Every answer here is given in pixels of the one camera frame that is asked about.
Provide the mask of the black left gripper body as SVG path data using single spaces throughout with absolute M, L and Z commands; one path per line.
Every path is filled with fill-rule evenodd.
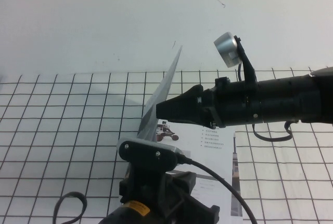
M 180 172 L 178 174 L 165 173 L 162 176 L 162 199 L 164 201 L 185 201 L 196 184 L 197 174 Z

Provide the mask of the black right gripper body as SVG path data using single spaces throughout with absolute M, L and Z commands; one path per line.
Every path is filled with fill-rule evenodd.
M 227 77 L 215 79 L 215 86 L 203 92 L 203 125 L 224 128 L 247 122 L 244 82 L 231 82 Z

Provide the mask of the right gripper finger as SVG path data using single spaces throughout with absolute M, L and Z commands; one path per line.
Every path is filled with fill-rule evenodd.
M 197 84 L 177 97 L 158 103 L 156 105 L 156 111 L 172 112 L 172 111 L 182 110 L 183 108 L 189 106 L 190 104 L 195 104 L 194 103 L 195 98 L 199 96 L 201 92 L 203 92 L 203 86 Z
M 202 119 L 197 111 L 184 109 L 157 109 L 157 118 L 174 123 L 202 124 Z

